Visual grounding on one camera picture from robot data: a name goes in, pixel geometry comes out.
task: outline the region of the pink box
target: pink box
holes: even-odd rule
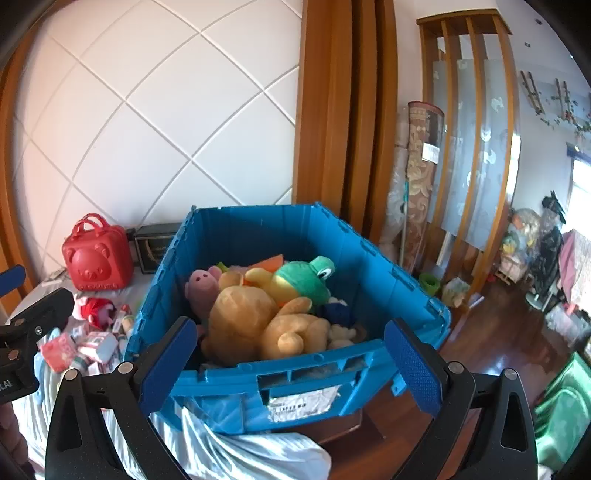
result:
[[[72,360],[76,357],[76,344],[67,333],[62,333],[39,348],[47,365],[59,374],[70,368]]]

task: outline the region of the stuffed animal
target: stuffed animal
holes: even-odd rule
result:
[[[343,327],[351,328],[356,319],[353,315],[353,310],[345,303],[344,300],[337,300],[331,297],[328,303],[320,305],[316,309],[316,315],[327,319],[331,325],[341,325]]]
[[[324,282],[335,271],[335,264],[326,257],[311,262],[287,262],[275,273],[263,268],[251,268],[246,280],[265,290],[279,306],[298,297],[306,297],[315,306],[329,301],[330,291]]]
[[[347,328],[341,325],[333,324],[328,332],[328,350],[343,348],[353,345],[352,340],[357,336],[357,330]]]
[[[218,267],[210,267],[207,271],[195,270],[185,283],[185,298],[200,320],[207,320],[209,317],[209,312],[220,293],[217,282],[221,275],[222,271]]]
[[[76,320],[87,320],[94,328],[105,330],[113,323],[115,305],[108,299],[74,296],[72,316]]]
[[[277,310],[275,301],[260,288],[224,288],[209,313],[209,331],[201,344],[203,355],[224,367],[259,360],[261,335]]]
[[[261,337],[261,358],[271,360],[326,350],[328,320],[307,312],[312,301],[298,297],[286,303]]]

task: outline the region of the wooden partition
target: wooden partition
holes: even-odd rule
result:
[[[461,272],[473,273],[470,293],[480,292],[488,275],[495,255],[500,246],[501,238],[507,225],[507,214],[511,205],[512,186],[517,176],[517,162],[519,157],[518,136],[518,96],[515,63],[509,43],[509,28],[494,9],[452,12],[422,18],[417,21],[420,28],[421,50],[423,54],[423,100],[433,103],[433,64],[435,61],[445,60],[447,81],[447,109],[446,134],[444,136],[443,155],[440,156],[440,183],[437,194],[432,196],[433,218],[427,227],[424,238],[424,254],[421,268],[427,264],[435,264],[442,257],[442,248],[447,250],[449,260],[443,264],[443,280],[448,281],[460,275]],[[485,62],[488,60],[485,47],[485,34],[497,35],[501,46],[502,64],[505,70],[507,92],[507,142],[506,150],[502,153],[504,170],[501,182],[501,194],[493,214],[491,232],[486,246],[482,251],[466,242],[470,223],[473,221],[479,184],[475,181],[479,173],[482,157],[481,129],[486,118],[486,73]],[[453,144],[457,137],[458,122],[458,60],[462,59],[460,35],[469,37],[472,48],[473,75],[475,80],[475,109],[474,147],[470,169],[470,178],[466,191],[466,201],[463,205],[459,227],[455,238],[446,234],[441,228],[443,216],[450,191],[450,181],[454,171],[455,152]],[[443,39],[445,52],[438,48],[437,39]]]
[[[304,0],[296,203],[321,201],[377,243],[394,161],[398,62],[391,0]]]

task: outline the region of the clutter pile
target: clutter pile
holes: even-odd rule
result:
[[[535,257],[540,230],[540,216],[529,208],[517,210],[501,244],[501,263],[496,276],[504,282],[517,283]]]
[[[40,346],[40,355],[55,372],[70,368],[83,375],[111,373],[123,358],[134,326],[131,309],[112,301],[74,296],[71,330]]]
[[[235,367],[362,342],[365,329],[326,287],[334,271],[326,257],[284,262],[282,255],[250,267],[195,270],[184,293],[203,326],[204,357]]]

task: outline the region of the wooden sliding door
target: wooden sliding door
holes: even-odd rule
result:
[[[398,92],[391,0],[304,0],[294,201],[321,201],[375,243]]]

